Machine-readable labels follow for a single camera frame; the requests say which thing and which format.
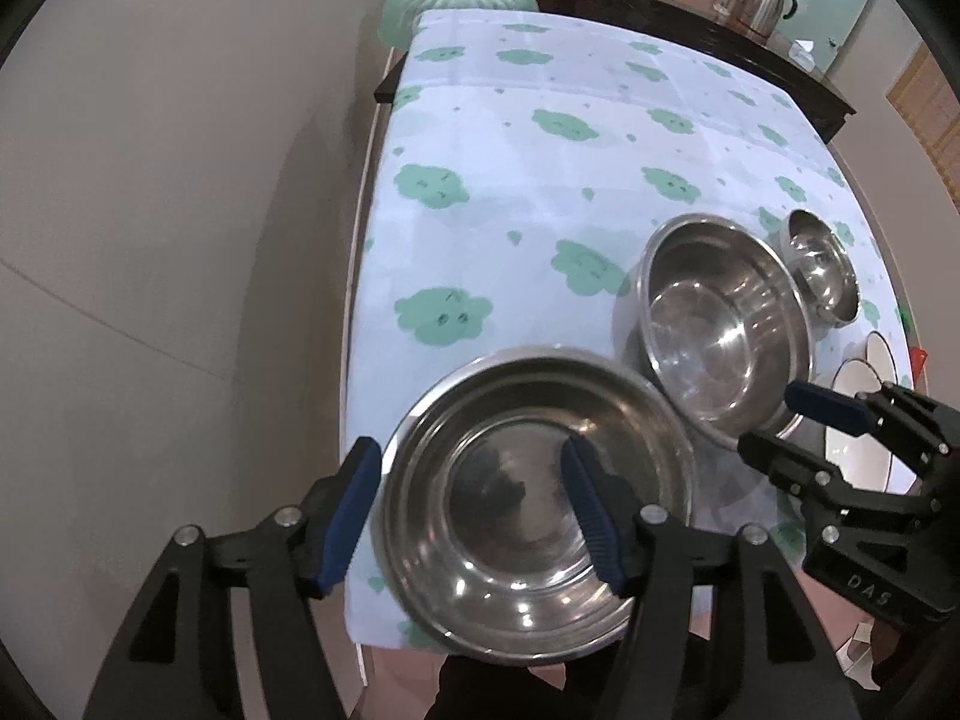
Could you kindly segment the large white enamel bowl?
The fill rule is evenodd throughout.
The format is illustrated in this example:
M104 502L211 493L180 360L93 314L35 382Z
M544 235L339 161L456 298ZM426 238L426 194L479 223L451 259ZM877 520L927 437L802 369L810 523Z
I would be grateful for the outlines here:
M838 395L854 398L880 390L880 377L862 359L848 359L839 366L832 388ZM838 466L853 488L876 493L907 494L916 476L896 460L884 444L869 433L866 420L853 416L843 427L827 427L823 436L825 458Z

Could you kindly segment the small steel bowl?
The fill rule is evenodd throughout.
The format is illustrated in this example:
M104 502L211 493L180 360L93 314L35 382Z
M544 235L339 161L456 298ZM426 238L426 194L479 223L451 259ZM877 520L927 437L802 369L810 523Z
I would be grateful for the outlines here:
M794 210L778 232L778 250L809 314L827 327L851 325L859 312L856 270L820 216Z

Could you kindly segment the large steel bowl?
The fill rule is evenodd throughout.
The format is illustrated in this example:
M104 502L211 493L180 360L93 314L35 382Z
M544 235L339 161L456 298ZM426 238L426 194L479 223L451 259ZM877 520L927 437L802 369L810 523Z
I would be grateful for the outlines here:
M775 249L726 218L688 213L652 232L638 266L641 361L675 411L706 440L786 439L784 403L814 373L811 322Z

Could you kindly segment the small white enamel bowl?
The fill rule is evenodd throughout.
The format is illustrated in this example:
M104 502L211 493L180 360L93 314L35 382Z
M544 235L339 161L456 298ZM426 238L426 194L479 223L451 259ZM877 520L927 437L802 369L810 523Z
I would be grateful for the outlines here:
M898 382L896 360L890 343L877 330L872 330L864 341L864 359L874 369L880 382Z

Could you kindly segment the orange floor toy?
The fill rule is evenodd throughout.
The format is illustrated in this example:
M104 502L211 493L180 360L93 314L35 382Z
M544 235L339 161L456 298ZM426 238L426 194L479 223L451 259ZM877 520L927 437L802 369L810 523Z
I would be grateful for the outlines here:
M919 346L910 346L908 348L908 353L910 353L910 366L911 366L911 375L918 379L921 374L923 374L924 366L926 366L926 361L928 360L928 351Z

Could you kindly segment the beige window curtain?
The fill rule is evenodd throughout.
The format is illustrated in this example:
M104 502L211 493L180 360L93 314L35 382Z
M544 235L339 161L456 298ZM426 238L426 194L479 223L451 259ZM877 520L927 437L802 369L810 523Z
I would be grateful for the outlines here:
M926 44L919 43L889 89L887 101L918 140L952 203L958 205L958 99Z

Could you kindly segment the white tissue box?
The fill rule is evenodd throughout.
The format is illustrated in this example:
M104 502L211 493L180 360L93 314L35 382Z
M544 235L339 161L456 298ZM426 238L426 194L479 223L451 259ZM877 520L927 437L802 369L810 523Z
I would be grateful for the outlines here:
M812 71L815 68L815 57L802 41L793 41L789 44L788 59L804 71Z

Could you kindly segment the steel thermos jug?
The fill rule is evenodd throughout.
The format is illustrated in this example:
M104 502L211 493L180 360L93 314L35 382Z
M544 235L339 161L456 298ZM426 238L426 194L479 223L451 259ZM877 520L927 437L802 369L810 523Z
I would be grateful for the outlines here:
M743 0L739 21L758 37L770 37L781 20L797 13L797 0Z

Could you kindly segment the dark wooden table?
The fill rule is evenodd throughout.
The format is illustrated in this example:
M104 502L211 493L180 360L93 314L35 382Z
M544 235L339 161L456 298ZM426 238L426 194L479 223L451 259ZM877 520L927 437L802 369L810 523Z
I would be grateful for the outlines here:
M659 37L750 71L789 93L825 142L856 114L822 71L804 70L789 59L784 37L750 36L704 0L556 0L556 8L563 15Z

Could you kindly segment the green plastic stool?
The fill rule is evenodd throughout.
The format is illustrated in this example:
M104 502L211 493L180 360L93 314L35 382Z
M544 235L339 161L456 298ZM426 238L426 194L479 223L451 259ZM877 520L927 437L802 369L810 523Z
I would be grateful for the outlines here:
M430 10L537 11L537 0L386 0L377 37L393 49L408 49L420 16Z

